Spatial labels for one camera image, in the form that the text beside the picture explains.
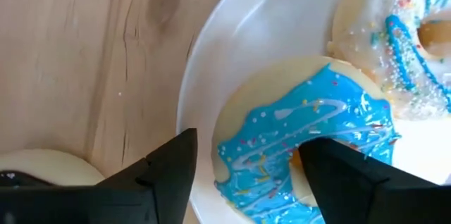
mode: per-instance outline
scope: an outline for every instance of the white icing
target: white icing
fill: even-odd
[[[407,26],[413,44],[420,44],[417,28],[419,20],[429,15],[451,8],[451,0],[431,0],[429,11],[426,0],[364,0],[362,11],[354,24],[341,37],[334,39],[333,46],[342,53],[346,60],[359,68],[372,72],[376,82],[384,92],[395,95],[394,109],[404,118],[430,118],[447,114],[447,99],[443,92],[431,80],[414,52],[402,52],[404,61],[409,61],[407,72],[417,86],[416,93],[400,86],[402,77],[399,66],[393,58],[392,47],[387,43],[385,19],[396,15]],[[372,42],[374,33],[380,33],[377,42]],[[418,46],[420,54],[427,54]],[[442,85],[449,86],[447,76],[451,73],[451,59],[441,61],[426,59],[426,65]]]

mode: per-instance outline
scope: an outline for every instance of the wooden table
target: wooden table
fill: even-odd
[[[0,0],[0,152],[58,149],[111,175],[163,144],[217,2]]]

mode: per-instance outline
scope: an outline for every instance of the white plate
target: white plate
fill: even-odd
[[[324,54],[337,1],[222,0],[207,21],[187,65],[177,123],[178,132],[196,127],[199,133],[191,202],[201,223],[244,223],[214,187],[211,136],[221,107],[252,73],[274,61]],[[451,171],[451,139],[434,135],[447,135],[444,124],[451,125],[397,123],[404,139],[395,147],[395,166],[443,183]]]

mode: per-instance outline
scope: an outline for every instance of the donut hole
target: donut hole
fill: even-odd
[[[429,58],[451,56],[451,20],[429,20],[422,23],[418,29],[418,38]]]

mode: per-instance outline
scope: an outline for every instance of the glazed donut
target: glazed donut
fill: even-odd
[[[445,17],[451,0],[342,0],[329,48],[388,94],[398,118],[451,112],[451,59],[430,54],[417,29]]]
[[[293,152],[308,140],[332,137],[390,163],[399,136],[383,97],[356,68],[325,56],[291,58],[260,71],[216,121],[216,188],[254,223],[323,223]]]
[[[104,176],[88,162],[56,150],[24,149],[0,155],[0,173],[11,180],[28,175],[49,185],[95,185]]]

